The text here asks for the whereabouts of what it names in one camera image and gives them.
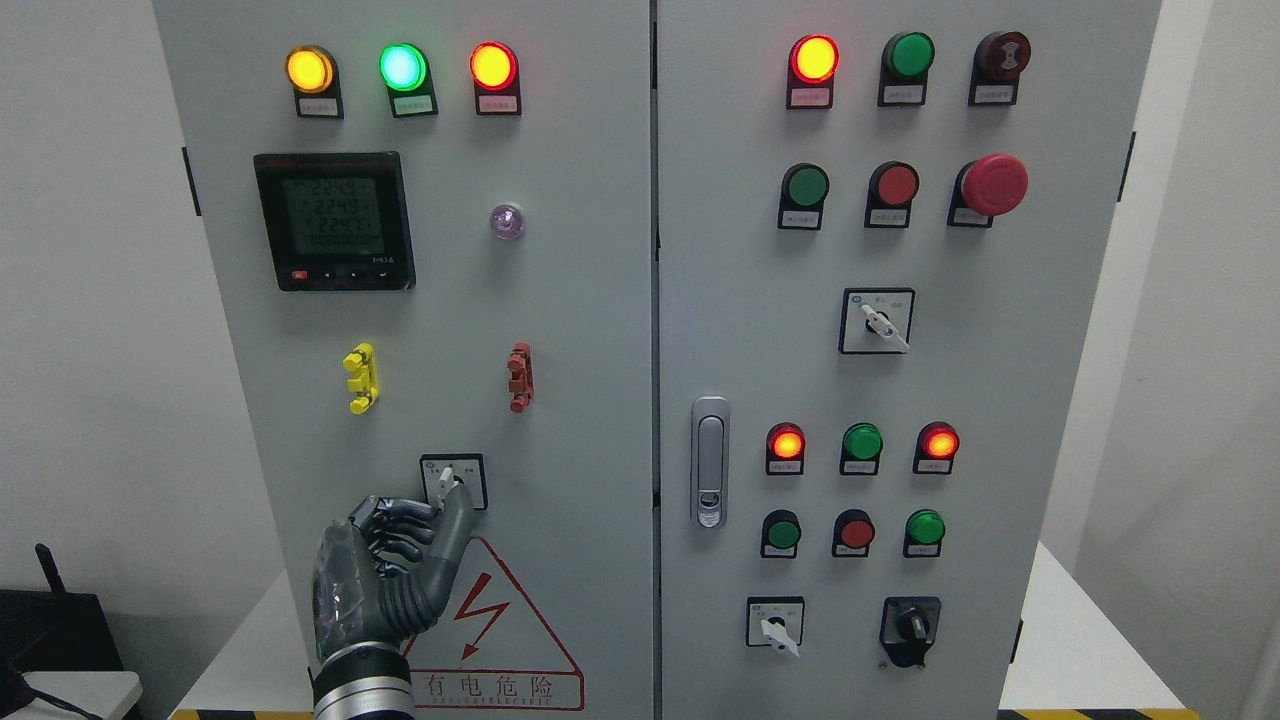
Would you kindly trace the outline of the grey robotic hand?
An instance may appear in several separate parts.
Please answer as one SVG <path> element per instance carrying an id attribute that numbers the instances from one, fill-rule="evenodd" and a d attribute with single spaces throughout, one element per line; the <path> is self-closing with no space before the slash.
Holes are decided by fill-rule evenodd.
<path id="1" fill-rule="evenodd" d="M 467 486 L 438 506 L 365 497 L 323 533 L 314 570 L 316 657 L 369 642 L 399 644 L 444 612 L 477 519 Z"/>

